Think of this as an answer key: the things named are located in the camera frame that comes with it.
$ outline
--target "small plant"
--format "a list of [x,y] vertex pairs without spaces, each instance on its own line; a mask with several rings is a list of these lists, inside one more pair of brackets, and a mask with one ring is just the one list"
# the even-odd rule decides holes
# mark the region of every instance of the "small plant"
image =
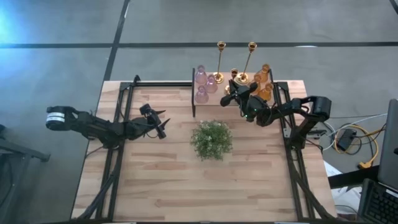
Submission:
[[201,121],[193,130],[191,145],[202,161],[223,160],[223,154],[232,150],[232,134],[224,122]]

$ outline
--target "keyboard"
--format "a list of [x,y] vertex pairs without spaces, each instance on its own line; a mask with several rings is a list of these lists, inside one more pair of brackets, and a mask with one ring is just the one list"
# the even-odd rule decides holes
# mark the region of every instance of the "keyboard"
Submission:
[[398,194],[366,179],[358,215],[371,223],[398,223]]

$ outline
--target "concrete floor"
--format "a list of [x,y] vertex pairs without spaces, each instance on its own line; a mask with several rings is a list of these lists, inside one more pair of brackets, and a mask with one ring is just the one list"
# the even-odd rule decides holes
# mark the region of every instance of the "concrete floor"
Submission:
[[[112,43],[123,0],[0,2],[0,43]],[[221,70],[243,69],[247,48],[228,42],[398,41],[398,15],[388,0],[131,1],[121,37],[129,42],[227,42]],[[33,160],[13,223],[67,220],[88,141],[45,128],[54,105],[95,110],[111,49],[0,49],[0,123],[15,143],[51,153]],[[398,47],[258,48],[248,71],[265,62],[276,80],[304,80],[309,95],[333,101],[332,116],[386,113],[397,98]],[[216,70],[213,48],[119,49],[111,80],[189,80],[192,67]],[[330,119],[334,127],[359,118]],[[361,123],[372,131],[386,118]],[[382,144],[382,135],[377,139]],[[333,150],[324,159],[343,172],[370,158]]]

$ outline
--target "wooden table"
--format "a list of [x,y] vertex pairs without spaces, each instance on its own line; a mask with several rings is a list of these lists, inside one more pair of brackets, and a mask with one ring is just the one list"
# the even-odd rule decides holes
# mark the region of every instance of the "wooden table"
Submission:
[[[302,80],[287,82],[292,98],[306,97]],[[113,120],[119,84],[104,82],[98,117]],[[232,106],[197,106],[193,118],[189,87],[136,87],[130,118],[139,117],[139,107],[145,103],[155,110],[166,110],[160,118],[171,118],[166,125],[167,137],[126,141],[114,221],[296,220],[279,121],[262,128],[245,122]],[[223,120],[231,129],[233,150],[223,161],[202,162],[189,143],[191,130],[206,119]],[[296,116],[296,120],[299,124],[303,118]],[[100,145],[99,141],[90,142],[88,152]],[[335,216],[319,149],[306,145],[303,156],[312,192]],[[98,193],[105,158],[106,150],[101,149],[86,159],[72,217],[79,216]],[[306,213],[302,192],[300,197]]]

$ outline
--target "pink glass vase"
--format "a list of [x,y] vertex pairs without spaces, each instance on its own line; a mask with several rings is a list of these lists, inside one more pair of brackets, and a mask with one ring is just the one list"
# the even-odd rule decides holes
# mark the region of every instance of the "pink glass vase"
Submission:
[[217,82],[214,75],[209,75],[207,77],[205,88],[207,93],[215,93],[217,91]]
[[199,86],[198,91],[195,95],[195,101],[197,103],[207,103],[209,100],[209,95],[206,92],[206,89],[204,86]]
[[204,85],[207,82],[207,74],[203,65],[198,66],[197,73],[195,74],[195,82]]

